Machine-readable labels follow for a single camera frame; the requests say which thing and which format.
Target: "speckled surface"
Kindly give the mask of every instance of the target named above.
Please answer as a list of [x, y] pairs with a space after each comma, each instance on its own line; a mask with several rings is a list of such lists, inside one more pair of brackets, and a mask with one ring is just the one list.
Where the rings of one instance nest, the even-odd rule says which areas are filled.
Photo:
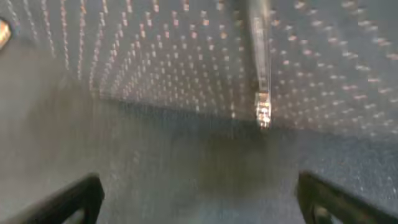
[[312, 170], [398, 210], [397, 141], [377, 142], [92, 100], [63, 61], [13, 40], [0, 53], [0, 219], [98, 172], [98, 223], [303, 223]]

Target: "dark gray surface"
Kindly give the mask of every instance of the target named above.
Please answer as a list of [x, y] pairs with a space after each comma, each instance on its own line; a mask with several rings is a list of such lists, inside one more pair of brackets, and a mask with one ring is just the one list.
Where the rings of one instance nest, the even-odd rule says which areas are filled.
[[99, 172], [98, 223], [303, 223], [300, 170], [398, 210], [397, 143], [92, 100], [29, 42], [0, 53], [0, 219]]

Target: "dotted pattern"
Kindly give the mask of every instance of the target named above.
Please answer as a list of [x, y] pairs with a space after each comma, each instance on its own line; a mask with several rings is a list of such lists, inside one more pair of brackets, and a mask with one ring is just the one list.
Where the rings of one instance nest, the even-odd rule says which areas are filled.
[[[254, 120], [258, 82], [245, 2], [0, 4], [21, 35], [63, 61], [96, 96]], [[398, 134], [398, 36], [388, 29], [394, 21], [368, 7], [370, 0], [271, 5], [274, 125]]]

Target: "dark floor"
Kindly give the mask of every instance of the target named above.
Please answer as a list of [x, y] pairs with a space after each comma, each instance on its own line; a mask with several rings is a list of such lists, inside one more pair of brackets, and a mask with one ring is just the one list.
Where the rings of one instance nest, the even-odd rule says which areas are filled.
[[0, 53], [0, 219], [98, 172], [98, 223], [303, 223], [312, 170], [398, 210], [395, 139], [334, 136], [92, 100], [62, 64], [13, 40]]

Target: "black object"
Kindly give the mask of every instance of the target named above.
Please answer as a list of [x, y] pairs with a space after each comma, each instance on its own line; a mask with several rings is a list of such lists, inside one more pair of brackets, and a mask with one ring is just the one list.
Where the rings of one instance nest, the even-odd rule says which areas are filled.
[[332, 215], [342, 223], [398, 223], [396, 217], [309, 172], [298, 177], [297, 199], [308, 224], [333, 223]]
[[93, 224], [96, 223], [103, 199], [100, 178], [91, 174], [5, 223], [61, 224], [81, 210], [84, 217], [79, 223]]

